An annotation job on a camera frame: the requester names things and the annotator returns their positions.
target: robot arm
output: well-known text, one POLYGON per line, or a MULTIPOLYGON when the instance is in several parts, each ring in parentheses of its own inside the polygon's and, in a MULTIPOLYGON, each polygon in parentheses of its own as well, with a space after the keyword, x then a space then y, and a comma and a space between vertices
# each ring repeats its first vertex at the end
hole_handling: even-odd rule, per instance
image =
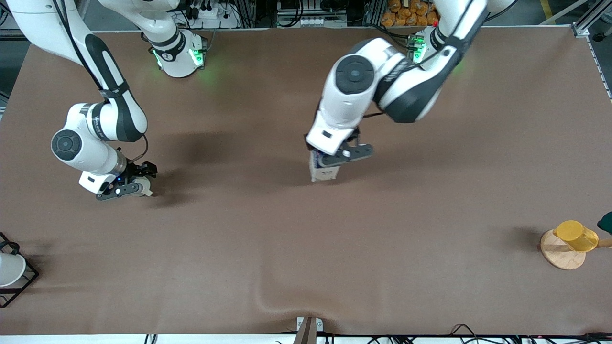
MULTIPOLYGON (((145 175, 155 176, 155 165, 134 165, 119 150, 106 144, 138 141, 147 130, 147 119, 109 49, 85 26, 73 0, 65 0, 65 8, 57 0, 7 3, 21 31, 34 45, 84 65, 105 98, 102 103, 71 107, 65 126, 53 135, 53 154, 68 166, 83 171, 79 183, 99 199, 107 198, 110 188, 117 185, 127 185, 145 175), (70 32, 58 25, 62 22, 67 22, 70 32)), ((150 194, 148 180, 139 181, 137 191, 150 194)))
POLYGON ((169 76, 182 78, 204 67, 206 39, 189 30, 179 30, 167 12, 179 0, 99 0, 126 17, 142 30, 157 58, 157 64, 169 76))
POLYGON ((306 136, 313 181, 335 179, 341 164, 372 155, 370 145, 359 143, 357 128, 372 100, 397 123, 416 122, 432 108, 488 13, 487 0, 435 4, 441 21, 412 37, 412 61, 378 38, 359 43, 334 64, 306 136), (347 144, 355 139, 356 146, 347 144))

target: green object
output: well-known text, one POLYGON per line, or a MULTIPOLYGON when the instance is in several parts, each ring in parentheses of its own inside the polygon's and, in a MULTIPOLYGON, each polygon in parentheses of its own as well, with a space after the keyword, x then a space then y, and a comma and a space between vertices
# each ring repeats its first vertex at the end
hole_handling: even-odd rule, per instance
POLYGON ((424 52, 427 49, 427 44, 425 43, 417 43, 420 46, 418 47, 415 44, 415 47, 417 48, 417 50, 414 51, 414 56, 412 58, 412 60, 414 61, 414 63, 421 63, 421 61, 423 61, 423 57, 424 57, 424 52))
POLYGON ((157 60, 157 65, 162 68, 162 62, 159 61, 159 55, 157 54, 157 52, 153 49, 153 55, 155 55, 155 59, 157 60))
POLYGON ((610 234, 612 234, 612 212, 605 214, 599 222, 597 222, 597 226, 610 234))
POLYGON ((191 55, 192 59, 193 59, 193 63, 195 63, 195 65, 202 65, 204 62, 204 54, 202 54, 201 50, 193 50, 193 49, 189 49, 189 54, 191 55))

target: wooden round base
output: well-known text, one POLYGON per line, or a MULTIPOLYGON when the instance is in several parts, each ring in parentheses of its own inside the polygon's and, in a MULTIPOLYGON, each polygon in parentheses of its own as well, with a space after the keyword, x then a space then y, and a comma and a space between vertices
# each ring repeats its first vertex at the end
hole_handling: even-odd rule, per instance
POLYGON ((540 239, 540 249, 549 263, 563 270, 579 268, 586 258, 586 253, 570 250, 563 240, 553 234, 553 230, 544 233, 540 239))

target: yellow cup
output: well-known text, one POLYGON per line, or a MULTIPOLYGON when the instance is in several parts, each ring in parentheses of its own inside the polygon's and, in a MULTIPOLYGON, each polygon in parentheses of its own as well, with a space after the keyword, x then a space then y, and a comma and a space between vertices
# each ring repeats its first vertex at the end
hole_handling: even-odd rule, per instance
POLYGON ((574 220, 563 222, 553 231, 553 234, 576 252, 594 250, 599 242, 597 233, 574 220))

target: brown table surface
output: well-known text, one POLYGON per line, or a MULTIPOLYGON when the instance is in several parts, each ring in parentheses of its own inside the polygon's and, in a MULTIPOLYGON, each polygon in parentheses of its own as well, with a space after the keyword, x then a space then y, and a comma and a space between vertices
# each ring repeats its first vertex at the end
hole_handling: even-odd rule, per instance
POLYGON ((303 315, 344 334, 609 331, 612 251, 572 272, 537 251, 562 221, 612 211, 612 105, 587 42, 483 29, 423 121, 365 120, 375 156, 312 184, 302 134, 324 79, 378 35, 219 32, 183 79, 138 34, 100 35, 160 170, 157 197, 110 202, 49 148, 95 86, 32 47, 0 124, 0 229, 41 275, 0 334, 279 332, 303 315))

